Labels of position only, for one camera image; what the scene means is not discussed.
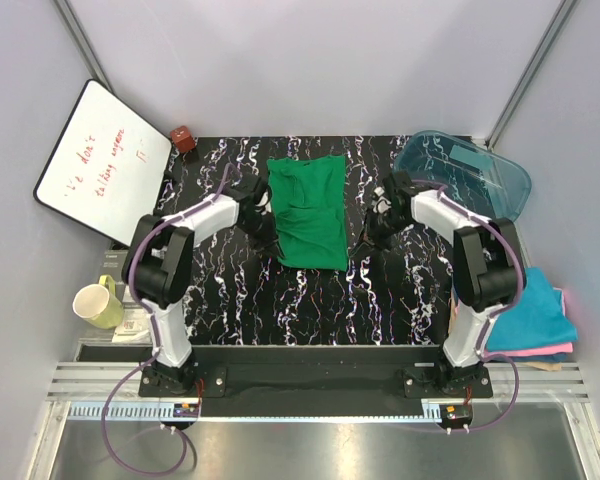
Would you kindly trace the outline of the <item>small red-brown box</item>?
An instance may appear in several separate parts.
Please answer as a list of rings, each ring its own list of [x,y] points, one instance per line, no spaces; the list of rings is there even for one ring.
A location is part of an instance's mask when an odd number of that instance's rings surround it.
[[[188,153],[196,148],[196,140],[188,127],[182,125],[170,132],[170,138],[176,149],[181,153]]]

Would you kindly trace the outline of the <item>folded tan t-shirt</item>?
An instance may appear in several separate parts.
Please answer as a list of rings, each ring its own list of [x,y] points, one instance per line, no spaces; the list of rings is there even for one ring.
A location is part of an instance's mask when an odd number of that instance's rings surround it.
[[[561,363],[549,363],[540,361],[530,361],[525,363],[526,366],[545,372],[559,372],[562,370]]]

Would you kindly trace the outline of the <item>clear blue plastic bin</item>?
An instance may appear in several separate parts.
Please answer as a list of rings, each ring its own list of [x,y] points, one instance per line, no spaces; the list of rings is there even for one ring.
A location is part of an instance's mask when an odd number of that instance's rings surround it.
[[[515,221],[532,190],[518,164],[474,143],[441,131],[411,136],[394,161],[414,182],[445,186],[445,194],[477,214]]]

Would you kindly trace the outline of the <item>yellow-green mug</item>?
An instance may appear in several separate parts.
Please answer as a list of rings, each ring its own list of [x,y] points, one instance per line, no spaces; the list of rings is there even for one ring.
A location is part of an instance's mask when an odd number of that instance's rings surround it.
[[[116,296],[116,283],[110,275],[101,275],[96,284],[80,289],[73,299],[72,309],[96,328],[115,329],[123,322],[123,304]]]

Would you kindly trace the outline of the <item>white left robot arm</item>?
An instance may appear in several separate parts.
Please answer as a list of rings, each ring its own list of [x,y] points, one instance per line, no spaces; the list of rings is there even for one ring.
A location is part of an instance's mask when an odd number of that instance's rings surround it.
[[[152,354],[143,380],[176,396],[196,384],[193,347],[182,300],[189,288],[193,253],[203,241],[234,227],[261,255],[283,255],[265,178],[244,173],[235,182],[224,174],[218,190],[169,216],[145,215],[137,223],[122,268],[133,300],[149,315]]]

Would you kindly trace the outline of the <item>spiral bound manual booklet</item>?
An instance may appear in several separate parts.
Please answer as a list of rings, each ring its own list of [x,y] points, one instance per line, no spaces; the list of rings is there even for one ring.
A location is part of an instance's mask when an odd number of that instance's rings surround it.
[[[131,297],[127,284],[122,280],[122,267],[127,259],[126,250],[108,250],[104,253],[96,284],[101,275],[110,275],[116,283],[116,296],[123,304],[124,317],[120,326],[115,329],[100,329],[110,333],[113,343],[151,343],[149,333],[149,317],[145,310],[137,305]]]

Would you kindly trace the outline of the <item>white whiteboard with red writing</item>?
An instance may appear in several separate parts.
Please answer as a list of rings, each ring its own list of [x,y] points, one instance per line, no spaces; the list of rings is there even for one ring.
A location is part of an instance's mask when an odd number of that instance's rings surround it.
[[[82,88],[33,191],[42,205],[118,243],[153,212],[172,152],[159,132],[96,80]]]

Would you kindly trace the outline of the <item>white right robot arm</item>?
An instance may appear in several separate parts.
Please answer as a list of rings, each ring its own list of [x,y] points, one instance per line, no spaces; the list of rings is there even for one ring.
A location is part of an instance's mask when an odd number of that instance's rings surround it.
[[[452,397],[480,377],[496,321],[521,299],[526,274],[519,239],[511,220],[472,212],[451,200],[443,186],[415,182],[399,171],[375,188],[351,256],[390,250],[393,237],[414,224],[434,230],[452,247],[456,320],[425,378]]]

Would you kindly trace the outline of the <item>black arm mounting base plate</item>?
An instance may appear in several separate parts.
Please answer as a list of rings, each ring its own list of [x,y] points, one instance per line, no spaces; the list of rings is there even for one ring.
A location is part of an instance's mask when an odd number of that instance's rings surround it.
[[[436,346],[197,346],[188,382],[172,386],[146,368],[142,397],[202,396],[205,419],[309,421],[423,414],[424,400],[489,399],[487,369],[457,379]]]

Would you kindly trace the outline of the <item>aluminium frame rail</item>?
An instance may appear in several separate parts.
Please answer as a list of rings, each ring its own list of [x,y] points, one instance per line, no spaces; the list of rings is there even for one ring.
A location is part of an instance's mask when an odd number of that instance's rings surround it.
[[[47,398],[54,400],[104,400],[132,363],[61,362],[56,367]],[[264,389],[265,392],[381,393],[416,399],[464,399],[466,390],[442,393],[422,380],[429,365],[399,367],[392,364],[229,364],[199,367],[202,393],[228,398],[231,393]],[[586,402],[589,400],[579,367],[562,366],[545,372],[526,365],[518,367],[518,401]],[[473,401],[504,402],[514,393],[514,373],[507,364],[488,364],[471,388]],[[158,387],[142,373],[135,373],[118,391],[119,398],[149,396]]]

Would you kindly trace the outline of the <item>green t-shirt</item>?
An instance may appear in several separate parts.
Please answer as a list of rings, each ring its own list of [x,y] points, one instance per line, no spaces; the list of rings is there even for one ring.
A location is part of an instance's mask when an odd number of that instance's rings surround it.
[[[349,263],[345,157],[270,159],[267,168],[280,263],[297,269],[345,271]]]

